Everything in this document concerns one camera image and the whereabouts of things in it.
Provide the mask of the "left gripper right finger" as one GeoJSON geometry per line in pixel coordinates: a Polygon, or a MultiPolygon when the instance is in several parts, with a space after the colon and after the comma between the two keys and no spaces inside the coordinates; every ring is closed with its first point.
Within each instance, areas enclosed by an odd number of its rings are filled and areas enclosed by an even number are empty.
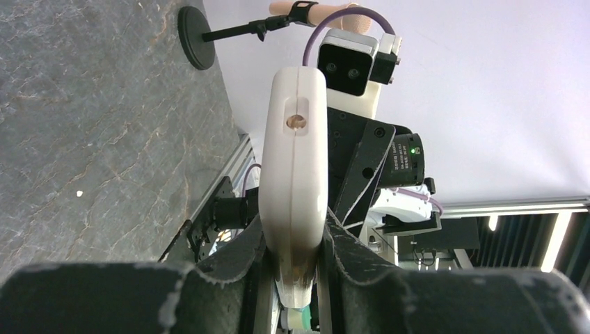
{"type": "Polygon", "coordinates": [[[405,277],[327,213],[318,262],[322,333],[405,333],[405,277]]]}

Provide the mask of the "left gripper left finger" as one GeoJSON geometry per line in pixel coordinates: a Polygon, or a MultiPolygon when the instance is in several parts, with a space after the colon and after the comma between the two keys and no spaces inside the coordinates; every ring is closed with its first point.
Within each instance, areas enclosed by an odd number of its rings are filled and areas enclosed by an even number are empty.
{"type": "Polygon", "coordinates": [[[198,333],[263,333],[258,319],[266,242],[257,216],[196,268],[198,333]]]}

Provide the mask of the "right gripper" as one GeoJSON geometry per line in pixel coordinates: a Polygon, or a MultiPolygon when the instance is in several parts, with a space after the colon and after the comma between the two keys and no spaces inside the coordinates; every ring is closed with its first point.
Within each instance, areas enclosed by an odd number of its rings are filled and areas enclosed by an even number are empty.
{"type": "Polygon", "coordinates": [[[328,108],[328,206],[342,225],[365,220],[394,125],[328,108]]]}

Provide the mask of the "white remote control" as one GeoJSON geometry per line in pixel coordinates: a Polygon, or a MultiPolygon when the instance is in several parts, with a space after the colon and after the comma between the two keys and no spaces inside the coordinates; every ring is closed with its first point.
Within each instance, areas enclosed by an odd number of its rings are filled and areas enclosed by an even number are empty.
{"type": "Polygon", "coordinates": [[[271,87],[259,210],[273,279],[286,308],[310,304],[327,208],[326,81],[316,68],[285,67],[271,87]]]}

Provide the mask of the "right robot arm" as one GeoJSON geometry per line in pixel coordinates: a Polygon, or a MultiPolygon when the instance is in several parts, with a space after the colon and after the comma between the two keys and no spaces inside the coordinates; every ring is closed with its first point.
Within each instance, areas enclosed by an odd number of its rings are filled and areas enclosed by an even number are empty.
{"type": "Polygon", "coordinates": [[[332,212],[359,232],[370,210],[386,233],[437,230],[422,141],[410,129],[329,108],[269,111],[260,185],[240,198],[217,198],[218,228],[244,228],[261,218],[273,242],[316,241],[332,212]]]}

